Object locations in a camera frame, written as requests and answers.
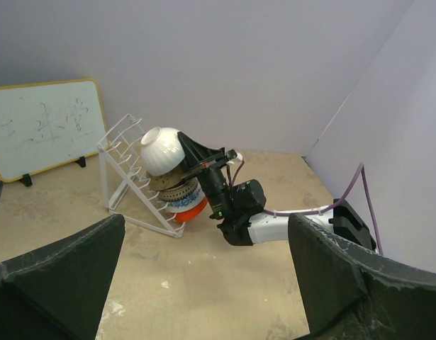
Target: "wall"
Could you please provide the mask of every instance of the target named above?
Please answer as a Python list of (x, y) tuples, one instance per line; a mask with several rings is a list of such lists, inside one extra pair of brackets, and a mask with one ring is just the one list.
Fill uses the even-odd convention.
[(412, 0), (0, 1), (0, 86), (94, 77), (213, 146), (305, 154)]
[[(334, 196), (358, 163), (385, 255), (436, 272), (436, 0), (416, 0), (307, 161)], [(370, 222), (361, 181), (350, 203)]]

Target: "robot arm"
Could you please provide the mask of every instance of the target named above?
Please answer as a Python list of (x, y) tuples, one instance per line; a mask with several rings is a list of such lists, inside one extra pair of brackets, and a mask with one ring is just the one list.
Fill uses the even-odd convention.
[[(213, 211), (210, 218), (220, 222), (218, 228), (225, 240), (233, 246), (287, 240), (290, 214), (321, 211), (326, 208), (324, 206), (310, 210), (283, 211), (279, 215), (268, 213), (264, 209), (267, 199), (259, 181), (252, 179), (234, 184), (224, 177), (222, 168), (239, 156), (235, 150), (209, 149), (182, 132), (178, 132), (177, 137), (185, 154), (180, 164), (184, 179), (197, 177)], [(376, 248), (369, 228), (347, 203), (323, 214), (304, 215), (330, 232), (372, 250)]]

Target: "dish rack frame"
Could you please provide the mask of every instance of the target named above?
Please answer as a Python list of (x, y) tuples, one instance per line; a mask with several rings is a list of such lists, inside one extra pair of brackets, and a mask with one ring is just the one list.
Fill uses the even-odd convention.
[[(177, 214), (166, 211), (167, 203), (157, 199), (159, 191), (150, 190), (151, 178), (144, 170), (143, 164), (141, 165), (137, 145), (140, 144), (140, 140), (147, 132), (143, 129), (141, 122), (142, 118), (136, 119), (131, 114), (127, 114), (96, 143), (99, 151), (103, 206), (110, 214), (122, 214), (127, 221), (135, 225), (180, 238), (183, 235), (186, 223), (176, 222), (174, 219)], [(111, 195), (109, 195), (108, 164), (121, 177), (120, 185)], [(128, 190), (134, 192), (163, 227), (151, 225), (118, 211), (119, 203)]]

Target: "stack of bowls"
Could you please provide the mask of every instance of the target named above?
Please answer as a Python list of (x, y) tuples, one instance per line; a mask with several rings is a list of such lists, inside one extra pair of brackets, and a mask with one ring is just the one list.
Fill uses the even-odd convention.
[(149, 174), (150, 188), (159, 191), (158, 198), (167, 203), (166, 211), (175, 214), (177, 222), (195, 218), (208, 201), (197, 178), (182, 181), (179, 164), (184, 151), (178, 140), (179, 131), (154, 127), (140, 140), (140, 158)]

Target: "table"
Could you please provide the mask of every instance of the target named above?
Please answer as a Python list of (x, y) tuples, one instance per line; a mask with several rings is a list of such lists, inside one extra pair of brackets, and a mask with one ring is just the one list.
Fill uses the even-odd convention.
[[(257, 179), (267, 208), (314, 208), (332, 196), (295, 154), (242, 152), (237, 182)], [(133, 213), (149, 211), (134, 197)], [(293, 339), (308, 333), (287, 241), (230, 246), (206, 208), (181, 239), (126, 224), (98, 340)], [(108, 216), (98, 157), (4, 185), (0, 261), (78, 232)]]

